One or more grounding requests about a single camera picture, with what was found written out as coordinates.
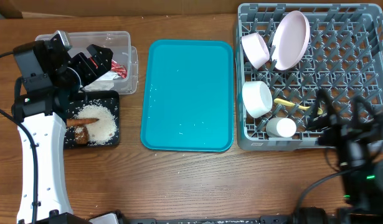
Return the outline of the yellow plastic spoon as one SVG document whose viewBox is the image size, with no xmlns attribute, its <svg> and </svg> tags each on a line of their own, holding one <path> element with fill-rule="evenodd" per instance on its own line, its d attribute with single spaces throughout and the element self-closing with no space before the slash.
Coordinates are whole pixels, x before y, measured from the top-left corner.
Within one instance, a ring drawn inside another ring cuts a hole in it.
<svg viewBox="0 0 383 224">
<path fill-rule="evenodd" d="M 301 106 L 300 104 L 296 104 L 290 101 L 283 100 L 281 98 L 275 98 L 273 100 L 274 103 L 278 105 L 283 105 L 285 107 L 289 107 L 290 109 L 288 110 L 288 114 L 293 114 L 297 110 L 302 110 L 302 111 L 307 111 L 307 112 L 312 112 L 313 109 L 310 108 L 309 106 Z"/>
</svg>

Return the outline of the red wrapper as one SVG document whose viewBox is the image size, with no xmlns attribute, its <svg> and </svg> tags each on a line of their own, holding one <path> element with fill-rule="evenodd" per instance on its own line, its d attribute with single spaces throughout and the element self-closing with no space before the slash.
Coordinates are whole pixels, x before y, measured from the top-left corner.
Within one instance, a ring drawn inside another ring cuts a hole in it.
<svg viewBox="0 0 383 224">
<path fill-rule="evenodd" d="M 128 76 L 128 72 L 126 67 L 117 63 L 116 61 L 111 61 L 111 70 L 106 74 L 102 75 L 98 78 L 98 81 L 110 81 L 116 79 L 126 79 Z"/>
</svg>

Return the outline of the white paper cup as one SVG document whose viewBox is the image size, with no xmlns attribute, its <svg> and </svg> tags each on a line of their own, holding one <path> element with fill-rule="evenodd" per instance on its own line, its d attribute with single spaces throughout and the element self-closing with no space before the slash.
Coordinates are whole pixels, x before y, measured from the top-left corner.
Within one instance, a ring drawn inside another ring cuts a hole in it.
<svg viewBox="0 0 383 224">
<path fill-rule="evenodd" d="M 296 123 L 290 118 L 272 118 L 266 125 L 269 137 L 290 138 L 296 133 Z"/>
</svg>

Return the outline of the brown sausage stick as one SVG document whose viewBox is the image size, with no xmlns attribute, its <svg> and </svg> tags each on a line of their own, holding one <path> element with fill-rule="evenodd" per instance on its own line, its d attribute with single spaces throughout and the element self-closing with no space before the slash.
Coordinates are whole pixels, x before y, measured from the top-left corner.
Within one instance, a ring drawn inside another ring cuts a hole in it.
<svg viewBox="0 0 383 224">
<path fill-rule="evenodd" d="M 66 127 L 84 126 L 86 124 L 96 123 L 97 121 L 98 118 L 68 119 L 66 122 Z"/>
</svg>

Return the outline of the small white bowl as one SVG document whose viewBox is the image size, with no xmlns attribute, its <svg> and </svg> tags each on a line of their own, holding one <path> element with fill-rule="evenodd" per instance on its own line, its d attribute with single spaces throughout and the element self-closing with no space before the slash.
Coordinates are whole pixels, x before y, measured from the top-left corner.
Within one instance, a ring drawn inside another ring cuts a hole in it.
<svg viewBox="0 0 383 224">
<path fill-rule="evenodd" d="M 242 87 L 242 98 L 245 109 L 253 118 L 259 118 L 271 111 L 272 94 L 262 81 L 245 82 Z"/>
</svg>

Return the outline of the brown food chunk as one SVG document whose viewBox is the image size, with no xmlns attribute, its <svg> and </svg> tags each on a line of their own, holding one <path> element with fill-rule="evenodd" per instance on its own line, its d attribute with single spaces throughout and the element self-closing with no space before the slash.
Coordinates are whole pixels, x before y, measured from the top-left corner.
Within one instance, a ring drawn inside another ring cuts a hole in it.
<svg viewBox="0 0 383 224">
<path fill-rule="evenodd" d="M 77 144 L 87 144 L 88 130 L 85 126 L 76 126 L 75 129 L 75 142 Z"/>
</svg>

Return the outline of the pile of rice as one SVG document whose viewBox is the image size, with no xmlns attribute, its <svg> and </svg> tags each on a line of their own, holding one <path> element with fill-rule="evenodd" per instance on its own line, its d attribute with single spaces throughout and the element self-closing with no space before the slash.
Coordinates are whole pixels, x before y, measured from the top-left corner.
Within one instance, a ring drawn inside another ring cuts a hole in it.
<svg viewBox="0 0 383 224">
<path fill-rule="evenodd" d="M 97 121 L 85 125 L 89 134 L 89 142 L 103 145 L 111 141 L 115 137 L 117 125 L 110 110 L 100 105 L 86 105 L 75 115 L 75 119 L 92 118 Z"/>
</svg>

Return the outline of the large white plate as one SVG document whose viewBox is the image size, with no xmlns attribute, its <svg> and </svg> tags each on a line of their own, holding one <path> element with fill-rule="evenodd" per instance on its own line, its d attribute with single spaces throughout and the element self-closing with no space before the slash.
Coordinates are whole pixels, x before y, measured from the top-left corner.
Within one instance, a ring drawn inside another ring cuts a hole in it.
<svg viewBox="0 0 383 224">
<path fill-rule="evenodd" d="M 277 70 L 288 70 L 301 60 L 310 41 L 310 32 L 310 23 L 300 11 L 291 11 L 281 20 L 272 41 L 272 60 L 276 61 Z"/>
</svg>

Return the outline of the white bowl with rice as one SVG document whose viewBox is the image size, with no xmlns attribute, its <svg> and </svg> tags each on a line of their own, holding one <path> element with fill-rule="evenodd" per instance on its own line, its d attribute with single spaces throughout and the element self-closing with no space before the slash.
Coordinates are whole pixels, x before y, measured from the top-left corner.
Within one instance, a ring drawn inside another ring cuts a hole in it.
<svg viewBox="0 0 383 224">
<path fill-rule="evenodd" d="M 270 59 L 268 47 L 258 33 L 248 34 L 241 38 L 241 44 L 248 61 L 256 69 L 262 67 Z"/>
</svg>

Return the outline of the white napkin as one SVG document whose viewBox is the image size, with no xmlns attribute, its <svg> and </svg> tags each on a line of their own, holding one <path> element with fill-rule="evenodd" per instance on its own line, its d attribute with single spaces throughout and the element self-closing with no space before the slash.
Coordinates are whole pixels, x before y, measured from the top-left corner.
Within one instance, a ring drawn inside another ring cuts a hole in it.
<svg viewBox="0 0 383 224">
<path fill-rule="evenodd" d="M 114 87 L 114 82 L 121 80 L 121 77 L 116 72 L 109 71 L 100 78 L 85 87 L 87 91 L 111 90 Z"/>
</svg>

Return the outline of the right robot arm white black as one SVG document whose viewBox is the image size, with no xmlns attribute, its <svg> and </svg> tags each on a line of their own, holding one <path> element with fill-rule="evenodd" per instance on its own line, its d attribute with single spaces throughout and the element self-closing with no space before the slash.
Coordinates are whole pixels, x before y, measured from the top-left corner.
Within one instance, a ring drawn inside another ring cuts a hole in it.
<svg viewBox="0 0 383 224">
<path fill-rule="evenodd" d="M 383 105 L 374 109 L 362 96 L 352 99 L 352 118 L 342 119 L 324 89 L 316 93 L 307 129 L 321 130 L 320 146 L 334 147 L 335 173 L 311 184 L 300 195 L 290 223 L 383 223 Z M 341 177 L 347 207 L 335 216 L 316 207 L 302 207 L 307 194 L 334 177 Z"/>
</svg>

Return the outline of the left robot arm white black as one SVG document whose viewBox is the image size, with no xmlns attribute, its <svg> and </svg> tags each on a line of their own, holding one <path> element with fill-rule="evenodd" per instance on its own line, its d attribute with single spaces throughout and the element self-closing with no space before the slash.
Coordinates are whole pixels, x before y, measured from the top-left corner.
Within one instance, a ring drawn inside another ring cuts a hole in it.
<svg viewBox="0 0 383 224">
<path fill-rule="evenodd" d="M 71 57 L 66 40 L 54 37 L 20 45 L 14 56 L 21 76 L 12 113 L 22 144 L 22 198 L 18 223 L 86 223 L 73 214 L 65 185 L 67 108 L 77 94 L 111 69 L 113 52 L 89 45 L 90 54 Z"/>
</svg>

